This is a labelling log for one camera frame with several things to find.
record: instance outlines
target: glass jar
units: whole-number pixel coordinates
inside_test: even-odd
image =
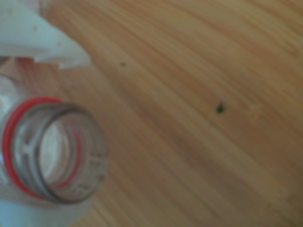
[[[18,209],[22,223],[33,227],[48,226],[45,220],[63,227],[88,211],[107,173],[108,153],[86,110],[32,96],[0,73],[0,141],[0,209],[6,210],[0,226],[20,226],[10,225],[20,220],[5,221]]]

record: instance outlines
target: bottle mouth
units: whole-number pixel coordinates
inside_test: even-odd
[[[81,202],[95,193],[107,173],[104,135],[82,108],[38,99],[21,104],[15,111],[18,117],[12,114],[8,121],[3,138],[4,145],[8,141],[3,146],[8,147],[3,149],[8,173],[15,185],[36,198]],[[5,140],[8,129],[11,139]]]

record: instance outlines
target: red ring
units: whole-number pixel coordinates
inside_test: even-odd
[[[30,191],[20,180],[14,166],[12,163],[12,153],[11,153],[11,145],[13,142],[13,136],[15,133],[15,129],[24,116],[24,114],[31,108],[36,105],[44,104],[44,103],[60,103],[61,100],[56,98],[48,98],[48,97],[38,97],[29,99],[22,104],[20,104],[17,109],[11,114],[3,133],[2,139],[2,153],[4,159],[4,165],[6,167],[8,175],[11,177],[13,183],[21,189],[26,194],[33,196],[35,198],[41,199],[39,195]]]

